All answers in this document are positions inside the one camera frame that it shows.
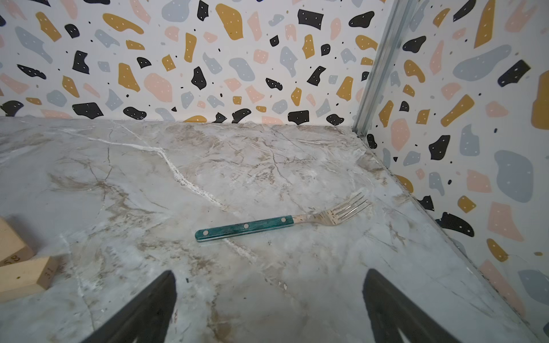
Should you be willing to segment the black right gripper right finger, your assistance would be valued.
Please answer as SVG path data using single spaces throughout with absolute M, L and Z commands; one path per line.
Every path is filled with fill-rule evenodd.
M 458 341 L 377 270 L 367 271 L 363 299 L 376 342 Z

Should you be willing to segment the natural wood block marked 58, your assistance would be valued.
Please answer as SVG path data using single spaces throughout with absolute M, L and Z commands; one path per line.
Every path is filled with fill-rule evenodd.
M 4 219 L 0 219 L 0 266 L 30 260 L 35 253 Z

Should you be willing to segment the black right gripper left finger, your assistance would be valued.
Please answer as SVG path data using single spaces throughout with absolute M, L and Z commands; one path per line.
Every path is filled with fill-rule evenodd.
M 167 270 L 84 341 L 163 342 L 176 300 L 176 278 Z

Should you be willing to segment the natural wood block marked 31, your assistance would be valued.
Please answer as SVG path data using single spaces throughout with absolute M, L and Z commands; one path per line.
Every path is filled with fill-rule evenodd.
M 48 290 L 58 266 L 55 257 L 41 257 L 1 267 L 1 303 Z

